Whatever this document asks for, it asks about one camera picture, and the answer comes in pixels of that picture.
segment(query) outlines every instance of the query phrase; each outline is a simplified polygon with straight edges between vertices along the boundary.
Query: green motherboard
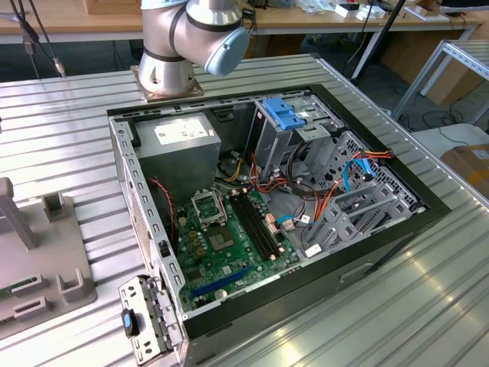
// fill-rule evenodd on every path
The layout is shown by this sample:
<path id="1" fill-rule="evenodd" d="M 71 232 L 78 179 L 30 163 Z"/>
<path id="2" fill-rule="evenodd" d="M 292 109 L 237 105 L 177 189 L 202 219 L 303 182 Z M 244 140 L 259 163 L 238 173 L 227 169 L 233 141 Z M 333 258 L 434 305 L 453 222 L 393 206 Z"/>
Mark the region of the green motherboard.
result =
<path id="1" fill-rule="evenodd" d="M 280 254 L 277 257 L 272 255 L 271 259 L 263 259 L 263 255 L 259 254 L 257 246 L 251 241 L 245 226 L 233 209 L 232 196 L 223 197 L 222 200 L 228 217 L 226 223 L 223 226 L 216 223 L 205 232 L 201 229 L 193 204 L 176 209 L 180 224 L 177 258 L 186 279 L 186 284 L 180 291 L 180 299 L 185 311 L 195 310 L 299 262 L 297 253 L 280 230 L 273 226 L 270 230 L 271 213 L 258 192 L 248 193 L 244 200 L 248 200 L 256 210 L 258 221 L 263 224 L 262 228 L 270 230 L 270 237 L 280 250 Z M 213 206 L 213 201 L 210 200 L 208 205 Z M 208 214 L 215 213 L 210 207 L 199 210 L 201 214 L 202 211 Z M 229 281 L 233 275 L 239 279 Z M 205 292 L 206 286 L 223 279 L 225 285 L 220 286 L 218 290 Z"/>

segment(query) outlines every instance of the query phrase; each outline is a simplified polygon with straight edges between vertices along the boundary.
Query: metal rail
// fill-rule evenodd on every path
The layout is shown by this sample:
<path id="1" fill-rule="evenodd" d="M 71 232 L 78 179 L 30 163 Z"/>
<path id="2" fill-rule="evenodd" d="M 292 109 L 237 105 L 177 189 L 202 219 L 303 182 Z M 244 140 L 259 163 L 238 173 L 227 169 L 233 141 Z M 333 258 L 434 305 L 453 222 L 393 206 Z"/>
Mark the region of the metal rail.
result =
<path id="1" fill-rule="evenodd" d="M 418 76 L 411 84 L 411 87 L 406 91 L 403 98 L 392 112 L 393 119 L 397 120 L 402 115 L 407 103 L 413 98 L 420 85 L 443 54 L 447 54 L 450 57 L 443 60 L 442 64 L 433 73 L 432 77 L 421 91 L 423 96 L 428 94 L 433 85 L 438 81 L 451 58 L 458 60 L 486 80 L 489 80 L 489 41 L 441 41 L 431 57 L 426 61 Z M 477 122 L 487 110 L 489 110 L 489 103 L 472 118 L 470 123 Z"/>

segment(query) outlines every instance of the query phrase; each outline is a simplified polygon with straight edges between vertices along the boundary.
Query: slotted aluminum table surface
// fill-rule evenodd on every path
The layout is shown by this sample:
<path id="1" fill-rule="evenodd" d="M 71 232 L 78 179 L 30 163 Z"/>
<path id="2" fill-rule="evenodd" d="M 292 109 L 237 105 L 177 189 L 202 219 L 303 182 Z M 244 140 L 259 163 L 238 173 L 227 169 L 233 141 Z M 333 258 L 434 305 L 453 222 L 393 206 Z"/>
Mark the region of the slotted aluminum table surface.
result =
<path id="1" fill-rule="evenodd" d="M 322 83 L 453 209 L 379 271 L 209 365 L 487 364 L 486 200 L 323 60 L 254 59 L 225 78 L 196 75 L 207 96 Z M 105 111 L 142 103 L 134 77 L 6 83 L 0 96 L 1 175 L 21 205 L 54 190 L 74 197 L 98 293 L 89 306 L 1 340 L 0 365 L 133 366 L 117 286 L 144 266 Z"/>

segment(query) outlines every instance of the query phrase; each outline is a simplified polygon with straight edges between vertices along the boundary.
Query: power supply label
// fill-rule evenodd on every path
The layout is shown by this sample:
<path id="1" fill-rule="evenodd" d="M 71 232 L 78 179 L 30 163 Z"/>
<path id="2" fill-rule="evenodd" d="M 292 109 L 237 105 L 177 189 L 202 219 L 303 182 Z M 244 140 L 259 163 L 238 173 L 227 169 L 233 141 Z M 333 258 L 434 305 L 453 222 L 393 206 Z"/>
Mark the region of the power supply label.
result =
<path id="1" fill-rule="evenodd" d="M 161 145 L 177 143 L 208 136 L 207 131 L 198 119 L 181 119 L 154 129 Z"/>

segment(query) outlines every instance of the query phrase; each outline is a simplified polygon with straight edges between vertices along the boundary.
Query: blue pcie slot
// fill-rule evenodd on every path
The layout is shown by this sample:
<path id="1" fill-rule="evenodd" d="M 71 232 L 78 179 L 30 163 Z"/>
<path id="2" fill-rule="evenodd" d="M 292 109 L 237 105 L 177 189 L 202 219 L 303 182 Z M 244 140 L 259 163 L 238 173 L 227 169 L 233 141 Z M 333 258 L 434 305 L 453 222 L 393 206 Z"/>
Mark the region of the blue pcie slot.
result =
<path id="1" fill-rule="evenodd" d="M 234 274 L 224 277 L 223 279 L 219 279 L 218 281 L 214 281 L 211 284 L 207 284 L 201 288 L 195 289 L 194 291 L 192 291 L 192 293 L 190 293 L 190 295 L 192 297 L 202 296 L 203 294 L 219 289 L 220 287 L 224 287 L 225 285 L 230 284 L 234 281 L 239 281 L 246 275 L 249 270 L 251 270 L 251 268 L 253 268 L 253 265 L 249 265 L 246 268 L 236 271 Z"/>

